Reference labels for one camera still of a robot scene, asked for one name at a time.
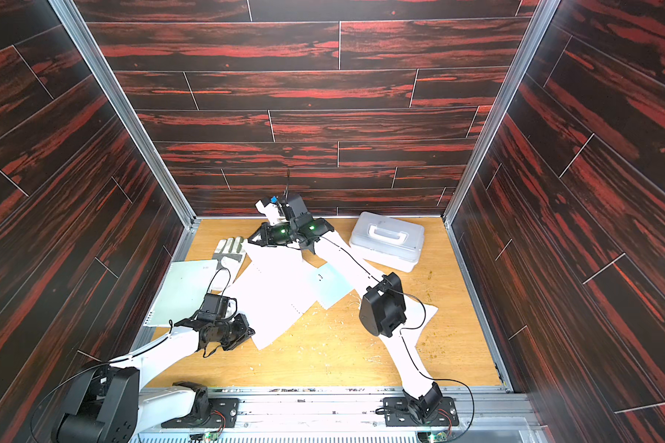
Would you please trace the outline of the small teal cover notebook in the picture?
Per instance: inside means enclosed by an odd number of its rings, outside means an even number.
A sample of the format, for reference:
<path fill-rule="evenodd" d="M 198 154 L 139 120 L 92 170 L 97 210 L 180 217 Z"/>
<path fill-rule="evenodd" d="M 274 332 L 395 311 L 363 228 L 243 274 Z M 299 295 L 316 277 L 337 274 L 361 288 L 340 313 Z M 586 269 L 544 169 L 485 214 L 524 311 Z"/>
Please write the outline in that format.
<path fill-rule="evenodd" d="M 331 264 L 315 268 L 306 263 L 305 282 L 305 288 L 323 309 L 330 309 L 353 291 L 349 281 Z"/>

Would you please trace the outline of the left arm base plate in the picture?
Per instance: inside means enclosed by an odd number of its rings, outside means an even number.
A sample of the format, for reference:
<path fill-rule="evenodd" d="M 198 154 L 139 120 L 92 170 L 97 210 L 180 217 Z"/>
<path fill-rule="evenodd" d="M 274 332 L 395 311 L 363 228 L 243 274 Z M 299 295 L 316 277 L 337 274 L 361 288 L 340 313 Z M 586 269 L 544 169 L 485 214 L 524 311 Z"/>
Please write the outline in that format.
<path fill-rule="evenodd" d="M 162 428 L 234 428 L 238 420 L 239 404 L 238 398 L 210 398 L 209 405 L 202 412 L 192 411 L 186 416 L 165 422 Z"/>

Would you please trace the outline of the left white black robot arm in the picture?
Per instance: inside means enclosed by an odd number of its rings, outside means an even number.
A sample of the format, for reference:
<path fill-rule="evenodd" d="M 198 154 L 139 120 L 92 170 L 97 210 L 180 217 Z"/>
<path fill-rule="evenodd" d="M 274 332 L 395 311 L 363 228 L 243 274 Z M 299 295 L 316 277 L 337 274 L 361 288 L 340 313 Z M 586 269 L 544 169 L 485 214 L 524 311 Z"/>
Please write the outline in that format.
<path fill-rule="evenodd" d="M 166 369 L 207 347 L 231 351 L 255 331 L 238 301 L 225 295 L 205 295 L 198 310 L 170 326 L 151 344 L 84 369 L 70 379 L 51 438 L 55 442 L 128 442 L 156 425 L 175 423 L 205 426 L 216 410 L 208 389 L 194 382 L 178 382 L 159 392 L 144 388 Z"/>

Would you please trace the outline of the large white spiral notebook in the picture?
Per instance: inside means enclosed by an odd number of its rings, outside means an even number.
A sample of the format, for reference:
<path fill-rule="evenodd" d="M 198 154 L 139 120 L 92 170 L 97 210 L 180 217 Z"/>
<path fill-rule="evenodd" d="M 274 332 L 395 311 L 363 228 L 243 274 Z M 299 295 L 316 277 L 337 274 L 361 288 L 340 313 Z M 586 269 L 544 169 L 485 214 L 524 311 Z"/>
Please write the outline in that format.
<path fill-rule="evenodd" d="M 262 350 L 284 334 L 316 301 L 310 283 L 314 267 L 291 247 L 247 243 L 251 264 L 225 290 L 238 301 L 238 312 L 255 330 L 253 343 Z"/>

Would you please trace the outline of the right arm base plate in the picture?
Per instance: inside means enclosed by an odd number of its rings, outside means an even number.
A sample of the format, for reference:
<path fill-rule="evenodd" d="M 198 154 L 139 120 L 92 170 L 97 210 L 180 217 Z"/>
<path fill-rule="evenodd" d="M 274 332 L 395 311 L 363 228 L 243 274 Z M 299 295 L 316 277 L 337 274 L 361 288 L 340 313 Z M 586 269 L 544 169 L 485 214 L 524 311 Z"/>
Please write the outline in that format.
<path fill-rule="evenodd" d="M 396 396 L 382 399 L 382 405 L 375 410 L 382 415 L 386 426 L 459 426 L 456 404 L 451 397 L 443 397 L 426 411 L 408 397 Z"/>

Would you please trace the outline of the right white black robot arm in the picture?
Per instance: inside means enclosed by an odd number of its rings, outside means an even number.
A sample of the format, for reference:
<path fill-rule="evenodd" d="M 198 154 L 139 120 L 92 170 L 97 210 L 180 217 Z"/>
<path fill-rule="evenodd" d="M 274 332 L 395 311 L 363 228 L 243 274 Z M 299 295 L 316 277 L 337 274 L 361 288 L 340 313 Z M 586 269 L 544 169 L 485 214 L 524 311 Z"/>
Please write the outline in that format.
<path fill-rule="evenodd" d="M 400 277 L 371 266 L 345 243 L 332 224 L 315 218 L 303 199 L 271 197 L 256 203 L 266 217 L 247 243 L 255 265 L 280 289 L 301 289 L 305 282 L 302 253 L 310 251 L 339 272 L 360 298 L 359 319 L 365 330 L 380 338 L 402 381 L 407 410 L 420 425 L 432 421 L 443 394 L 424 367 L 415 341 L 436 312 L 403 291 Z"/>

